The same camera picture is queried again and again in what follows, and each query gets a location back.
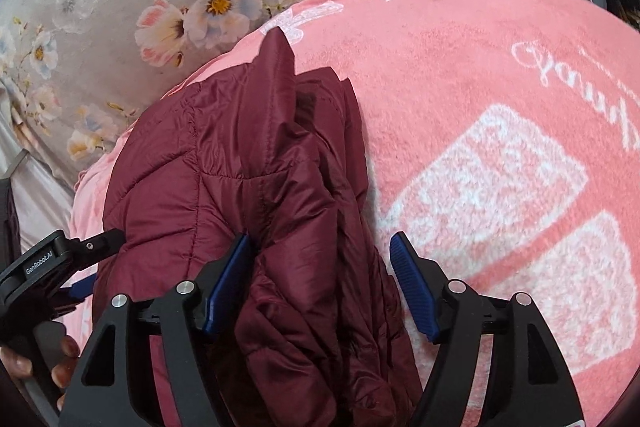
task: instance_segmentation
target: gray strap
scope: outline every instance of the gray strap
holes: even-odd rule
[[[28,154],[29,151],[27,149],[22,149],[20,152],[18,152],[18,155],[14,158],[14,161],[11,162],[9,168],[2,175],[2,179],[5,180],[7,178],[10,178],[12,174],[14,174],[15,169],[18,168],[18,166],[23,162]]]

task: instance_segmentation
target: silver screw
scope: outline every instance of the silver screw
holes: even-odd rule
[[[462,281],[450,281],[449,290],[453,293],[464,293],[466,290],[466,284]]]
[[[192,283],[191,281],[182,281],[175,287],[175,290],[180,295],[187,295],[187,293],[191,293],[195,287],[196,285],[194,285],[194,283]]]
[[[516,301],[522,306],[529,306],[533,302],[533,299],[526,293],[518,293],[516,294]]]
[[[111,299],[111,306],[114,308],[122,308],[127,303],[127,296],[122,293]]]

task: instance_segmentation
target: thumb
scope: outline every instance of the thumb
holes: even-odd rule
[[[0,361],[9,375],[14,378],[29,378],[33,371],[31,360],[21,357],[8,347],[0,347]]]

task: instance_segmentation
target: pink blanket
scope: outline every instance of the pink blanket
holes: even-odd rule
[[[640,36],[583,0],[307,0],[172,92],[252,60],[275,25],[301,71],[353,83],[381,253],[404,230],[481,293],[531,293],[596,425],[640,362]],[[79,183],[79,237],[101,230],[127,136]],[[67,321],[81,342],[88,310]],[[406,325],[424,382],[434,350]],[[489,355],[490,339],[467,425]]]

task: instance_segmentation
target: hand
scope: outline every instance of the hand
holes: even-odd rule
[[[61,348],[62,352],[65,354],[65,358],[53,368],[51,371],[51,378],[56,386],[60,389],[64,389],[65,387],[68,387],[71,382],[71,377],[76,370],[78,357],[80,356],[80,347],[73,338],[66,336],[62,339]],[[29,378],[32,374],[33,365],[31,365],[31,360],[21,357],[8,347],[0,347],[0,361],[4,364],[9,375],[16,380]],[[64,402],[65,395],[62,395],[58,400],[59,410],[62,410]]]

